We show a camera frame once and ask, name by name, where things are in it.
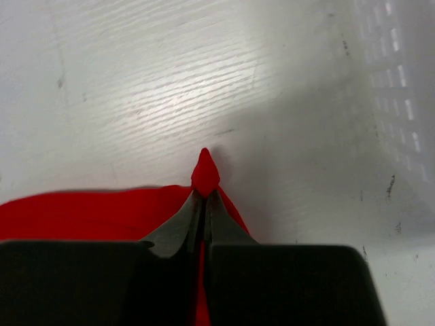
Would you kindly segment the red t-shirt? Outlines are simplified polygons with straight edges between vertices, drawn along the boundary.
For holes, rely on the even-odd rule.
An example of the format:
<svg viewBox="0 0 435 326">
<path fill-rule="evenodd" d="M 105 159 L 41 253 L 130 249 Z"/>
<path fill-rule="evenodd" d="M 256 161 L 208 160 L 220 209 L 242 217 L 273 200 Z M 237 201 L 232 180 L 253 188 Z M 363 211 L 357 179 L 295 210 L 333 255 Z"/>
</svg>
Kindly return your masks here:
<svg viewBox="0 0 435 326">
<path fill-rule="evenodd" d="M 207 149 L 188 187 L 51 192 L 2 204 L 1 324 L 253 323 L 239 245 L 204 242 L 206 203 L 215 189 L 247 231 Z M 193 190 L 204 199 L 198 251 L 156 257 L 140 240 Z"/>
</svg>

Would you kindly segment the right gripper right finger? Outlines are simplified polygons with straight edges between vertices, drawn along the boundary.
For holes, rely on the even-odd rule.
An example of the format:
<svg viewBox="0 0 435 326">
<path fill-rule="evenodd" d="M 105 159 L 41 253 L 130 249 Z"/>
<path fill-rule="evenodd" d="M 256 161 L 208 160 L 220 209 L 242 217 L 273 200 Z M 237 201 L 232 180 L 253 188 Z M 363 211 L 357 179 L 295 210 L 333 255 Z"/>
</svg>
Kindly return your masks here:
<svg viewBox="0 0 435 326">
<path fill-rule="evenodd" d="M 216 189 L 205 210 L 205 245 L 257 245 L 258 243 L 229 214 Z"/>
</svg>

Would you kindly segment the white plastic basket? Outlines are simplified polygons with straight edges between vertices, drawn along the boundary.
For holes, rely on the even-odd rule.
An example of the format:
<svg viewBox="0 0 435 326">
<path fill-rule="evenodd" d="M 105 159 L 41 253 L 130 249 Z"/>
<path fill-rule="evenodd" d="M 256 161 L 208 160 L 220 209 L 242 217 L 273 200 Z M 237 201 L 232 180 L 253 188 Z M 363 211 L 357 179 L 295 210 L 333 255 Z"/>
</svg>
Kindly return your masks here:
<svg viewBox="0 0 435 326">
<path fill-rule="evenodd" d="M 381 148 L 434 199 L 434 2 L 350 1 Z"/>
</svg>

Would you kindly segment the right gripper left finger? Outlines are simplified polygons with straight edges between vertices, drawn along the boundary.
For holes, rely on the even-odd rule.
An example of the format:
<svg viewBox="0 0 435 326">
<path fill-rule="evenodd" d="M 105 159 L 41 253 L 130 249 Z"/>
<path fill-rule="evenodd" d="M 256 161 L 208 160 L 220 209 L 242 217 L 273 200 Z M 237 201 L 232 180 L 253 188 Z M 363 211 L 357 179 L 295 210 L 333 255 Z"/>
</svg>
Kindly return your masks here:
<svg viewBox="0 0 435 326">
<path fill-rule="evenodd" d="M 203 205 L 203 197 L 196 190 L 191 191 L 176 214 L 140 242 L 161 259 L 195 254 L 201 241 Z"/>
</svg>

